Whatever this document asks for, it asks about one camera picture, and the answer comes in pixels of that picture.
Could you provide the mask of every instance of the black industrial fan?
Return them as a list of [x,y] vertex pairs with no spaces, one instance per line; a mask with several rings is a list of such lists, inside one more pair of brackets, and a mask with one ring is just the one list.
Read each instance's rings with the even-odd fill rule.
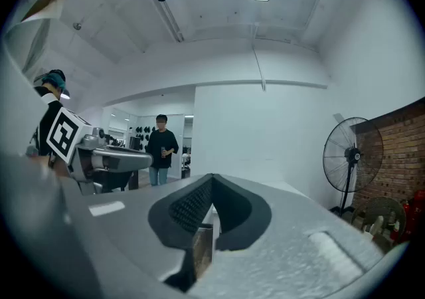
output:
[[339,214],[343,214],[348,193],[366,187],[383,161],[383,139],[378,128],[364,118],[339,123],[327,138],[323,169],[334,188],[344,192]]

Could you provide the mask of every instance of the black t-shirt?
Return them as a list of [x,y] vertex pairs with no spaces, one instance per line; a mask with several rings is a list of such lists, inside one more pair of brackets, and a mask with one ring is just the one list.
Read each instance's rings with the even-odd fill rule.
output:
[[[34,88],[40,95],[40,97],[43,97],[45,94],[51,93],[53,94],[48,88],[44,86],[36,86]],[[58,115],[60,108],[62,107],[62,104],[56,100],[54,102],[51,102],[48,105],[48,110],[42,120],[40,121],[40,125],[38,128],[39,131],[39,155],[40,156],[46,156],[49,155],[52,151],[52,148],[47,144],[47,135],[50,131],[50,128],[53,125],[54,119]]]
[[161,147],[164,147],[165,150],[171,150],[174,148],[174,153],[179,151],[179,145],[175,139],[173,132],[165,130],[164,132],[159,132],[155,130],[150,138],[149,143],[146,147],[146,152],[150,153],[153,156],[152,167],[154,168],[170,168],[171,167],[171,154],[162,158]]

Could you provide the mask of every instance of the blue jeans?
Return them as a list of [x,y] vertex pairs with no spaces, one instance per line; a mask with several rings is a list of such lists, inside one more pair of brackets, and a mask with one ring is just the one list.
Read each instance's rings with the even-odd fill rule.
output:
[[151,185],[158,185],[158,175],[159,175],[159,184],[165,185],[167,183],[167,174],[168,168],[154,168],[149,167],[149,180]]

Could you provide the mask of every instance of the fan pole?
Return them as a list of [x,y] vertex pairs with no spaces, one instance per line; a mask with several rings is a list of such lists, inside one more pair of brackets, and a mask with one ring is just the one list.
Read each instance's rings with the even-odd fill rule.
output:
[[345,202],[347,201],[348,189],[350,188],[351,170],[352,170],[353,166],[354,166],[354,163],[353,162],[350,162],[348,164],[347,185],[345,186],[343,205],[341,206],[341,208],[339,210],[339,216],[340,217],[343,216]]

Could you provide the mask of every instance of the man in black t-shirt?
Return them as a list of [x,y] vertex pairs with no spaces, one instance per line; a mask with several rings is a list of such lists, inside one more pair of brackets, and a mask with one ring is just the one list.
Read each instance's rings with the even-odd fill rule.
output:
[[53,125],[54,119],[62,108],[59,102],[60,95],[66,90],[66,78],[61,70],[51,70],[42,78],[42,86],[36,86],[35,90],[48,104],[48,110],[40,121],[33,141],[38,149],[38,156],[49,156],[52,153],[47,144],[47,135]]
[[158,179],[160,185],[167,183],[167,173],[171,167],[171,154],[179,151],[179,145],[173,132],[165,127],[167,120],[166,115],[157,116],[158,130],[152,132],[146,146],[146,152],[153,157],[152,166],[149,167],[149,179],[152,185],[158,185]]

